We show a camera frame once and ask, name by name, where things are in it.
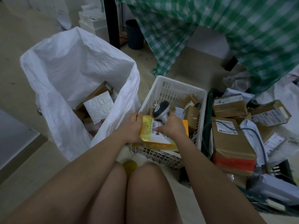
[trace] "green checkered cloth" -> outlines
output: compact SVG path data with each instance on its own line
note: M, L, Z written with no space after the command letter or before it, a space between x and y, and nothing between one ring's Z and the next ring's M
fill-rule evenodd
M128 4L166 75L196 27L226 35L261 94L299 64L298 0L117 0Z

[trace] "dark gray trash can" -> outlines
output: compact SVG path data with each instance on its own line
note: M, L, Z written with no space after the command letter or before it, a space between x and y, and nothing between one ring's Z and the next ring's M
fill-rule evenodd
M127 35L128 35L128 46L130 49L142 49L144 36L138 26L136 20L127 20Z

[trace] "leg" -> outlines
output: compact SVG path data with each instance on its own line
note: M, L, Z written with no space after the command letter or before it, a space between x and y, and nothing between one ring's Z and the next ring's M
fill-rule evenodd
M126 200L126 172L115 162L104 184L88 203L78 223L124 224Z
M129 179L126 223L182 224L170 185L159 166L145 164Z

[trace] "bubble mailer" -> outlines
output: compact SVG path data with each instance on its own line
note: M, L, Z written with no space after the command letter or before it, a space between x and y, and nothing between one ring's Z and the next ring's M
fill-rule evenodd
M84 102L84 106L94 124L97 124L109 115L113 104L108 91Z

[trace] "white plastic basket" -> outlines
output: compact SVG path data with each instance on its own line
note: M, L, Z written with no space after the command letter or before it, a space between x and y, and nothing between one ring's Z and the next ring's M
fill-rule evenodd
M201 135L207 103L206 90L167 77L157 76L139 111L148 114L154 101L162 102L166 100L170 103L170 105L179 107L181 101L191 93L196 96L196 98L201 102L201 105L199 107L200 114L198 117L197 129L194 133L189 135L189 137L198 149L201 149ZM144 147L131 147L130 151L133 154L140 155L146 159L152 160L153 162L170 166L175 170L184 166L180 154L170 150L152 150Z

